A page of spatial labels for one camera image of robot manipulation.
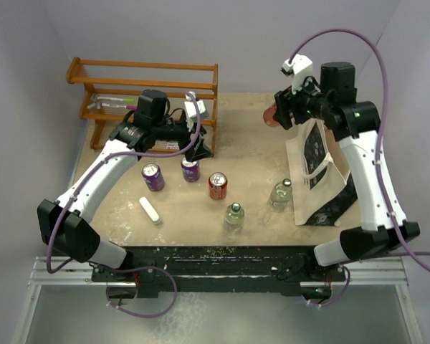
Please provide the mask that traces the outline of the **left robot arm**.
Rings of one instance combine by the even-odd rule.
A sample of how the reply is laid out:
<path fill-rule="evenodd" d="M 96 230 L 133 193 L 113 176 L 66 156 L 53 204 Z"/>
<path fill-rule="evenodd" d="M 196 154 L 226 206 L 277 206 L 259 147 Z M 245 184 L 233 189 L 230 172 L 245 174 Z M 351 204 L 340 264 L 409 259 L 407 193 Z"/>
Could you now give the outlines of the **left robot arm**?
<path fill-rule="evenodd" d="M 158 157 L 150 152 L 156 141 L 176 142 L 179 149 L 174 154 L 183 154 L 190 162 L 213 157 L 204 143 L 204 101 L 194 92 L 187 92 L 185 98 L 183 116 L 175 121 L 168 113 L 170 102 L 166 93 L 144 90 L 136 109 L 126 113 L 80 179 L 55 201 L 45 199 L 38 205 L 37 218 L 42 241 L 47 245 L 47 259 L 58 251 L 69 260 L 106 266 L 117 281 L 130 278 L 130 253 L 102 239 L 90 223 L 103 199 L 128 169 L 142 157 Z"/>

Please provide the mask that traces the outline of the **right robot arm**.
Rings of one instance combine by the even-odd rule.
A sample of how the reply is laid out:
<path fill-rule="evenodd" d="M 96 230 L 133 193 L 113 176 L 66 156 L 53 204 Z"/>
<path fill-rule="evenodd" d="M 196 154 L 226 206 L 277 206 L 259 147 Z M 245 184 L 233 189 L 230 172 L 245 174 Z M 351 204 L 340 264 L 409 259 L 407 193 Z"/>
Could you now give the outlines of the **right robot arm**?
<path fill-rule="evenodd" d="M 317 82 L 312 76 L 312 61 L 297 55 L 284 61 L 281 71 L 292 78 L 292 84 L 275 94 L 274 120 L 284 129 L 310 119 L 323 121 L 348 162 L 360 205 L 360 226 L 317 245 L 314 257 L 304 264 L 305 274 L 321 280 L 330 265 L 389 252 L 417 237 L 419 225 L 407 220 L 383 152 L 376 146 L 381 124 L 378 110 L 370 101 L 356 100 L 355 67 L 349 62 L 322 64 Z"/>

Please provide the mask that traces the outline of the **canvas tote bag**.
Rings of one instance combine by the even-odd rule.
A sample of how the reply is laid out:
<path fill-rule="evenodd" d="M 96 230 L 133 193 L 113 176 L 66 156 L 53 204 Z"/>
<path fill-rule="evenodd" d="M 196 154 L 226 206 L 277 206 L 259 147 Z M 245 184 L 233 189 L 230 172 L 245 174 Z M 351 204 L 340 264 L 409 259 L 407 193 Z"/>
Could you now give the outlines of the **canvas tote bag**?
<path fill-rule="evenodd" d="M 286 142 L 295 224 L 339 226 L 357 201 L 348 162 L 321 120 L 298 125 L 296 133 Z"/>

